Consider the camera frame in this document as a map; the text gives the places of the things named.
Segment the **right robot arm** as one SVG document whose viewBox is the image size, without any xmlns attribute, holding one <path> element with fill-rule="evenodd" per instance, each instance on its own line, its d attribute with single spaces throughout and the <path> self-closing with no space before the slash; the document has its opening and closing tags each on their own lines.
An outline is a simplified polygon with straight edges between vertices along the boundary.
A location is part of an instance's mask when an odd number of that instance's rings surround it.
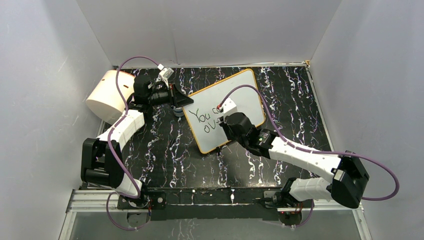
<svg viewBox="0 0 424 240">
<path fill-rule="evenodd" d="M 239 143 L 252 155 L 289 163 L 317 175 L 288 179 L 280 193 L 286 206 L 295 207 L 306 200 L 334 200 L 350 209 L 359 207 L 370 176 L 353 153 L 322 153 L 283 140 L 276 131 L 255 127 L 242 112 L 222 116 L 218 122 L 228 140 Z"/>
</svg>

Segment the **yellow framed whiteboard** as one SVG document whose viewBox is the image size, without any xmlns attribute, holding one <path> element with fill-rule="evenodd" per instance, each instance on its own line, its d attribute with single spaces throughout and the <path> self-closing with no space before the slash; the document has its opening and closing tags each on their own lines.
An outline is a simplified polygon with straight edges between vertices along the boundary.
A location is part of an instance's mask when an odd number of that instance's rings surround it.
<svg viewBox="0 0 424 240">
<path fill-rule="evenodd" d="M 184 106 L 183 112 L 202 154 L 208 154 L 229 142 L 223 128 L 219 126 L 218 118 L 223 114 L 217 110 L 217 106 L 231 90 L 241 85 L 259 88 L 252 69 L 245 69 L 189 95 L 193 103 Z M 258 127 L 265 122 L 262 101 L 255 90 L 242 87 L 229 98 L 252 124 Z"/>
</svg>

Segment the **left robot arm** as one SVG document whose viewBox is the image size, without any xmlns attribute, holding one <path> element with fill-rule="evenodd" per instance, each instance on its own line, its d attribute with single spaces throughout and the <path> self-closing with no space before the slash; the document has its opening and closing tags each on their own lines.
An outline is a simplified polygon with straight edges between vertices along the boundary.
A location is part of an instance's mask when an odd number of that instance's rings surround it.
<svg viewBox="0 0 424 240">
<path fill-rule="evenodd" d="M 146 123 L 155 106 L 174 109 L 194 103 L 174 83 L 155 82 L 148 75 L 133 76 L 119 71 L 106 72 L 88 101 L 110 127 L 82 144 L 80 178 L 84 183 L 105 187 L 130 198 L 137 208 L 149 203 L 143 182 L 135 179 L 123 163 L 122 150 Z"/>
</svg>

